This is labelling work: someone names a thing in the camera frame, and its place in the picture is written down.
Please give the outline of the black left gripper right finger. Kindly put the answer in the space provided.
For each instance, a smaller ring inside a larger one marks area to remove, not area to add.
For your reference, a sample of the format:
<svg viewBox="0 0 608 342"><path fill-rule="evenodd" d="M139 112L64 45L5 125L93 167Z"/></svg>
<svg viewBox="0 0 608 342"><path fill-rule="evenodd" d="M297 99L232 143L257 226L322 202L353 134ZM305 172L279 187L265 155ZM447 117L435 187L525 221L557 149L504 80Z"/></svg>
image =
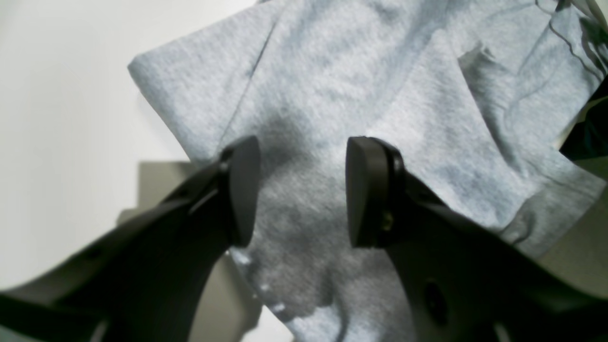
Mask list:
<svg viewBox="0 0 608 342"><path fill-rule="evenodd" d="M607 301L567 285L450 209L377 138L351 137L353 247L386 251L419 342L605 342Z"/></svg>

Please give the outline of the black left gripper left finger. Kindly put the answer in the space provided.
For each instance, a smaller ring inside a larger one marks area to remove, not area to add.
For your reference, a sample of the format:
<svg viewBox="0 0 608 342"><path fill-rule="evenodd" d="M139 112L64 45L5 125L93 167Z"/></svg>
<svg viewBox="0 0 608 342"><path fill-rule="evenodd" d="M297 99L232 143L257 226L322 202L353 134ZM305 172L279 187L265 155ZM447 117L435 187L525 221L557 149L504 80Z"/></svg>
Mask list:
<svg viewBox="0 0 608 342"><path fill-rule="evenodd" d="M260 143L237 139L157 206L46 274L1 292L25 342L186 342L215 263L252 240Z"/></svg>

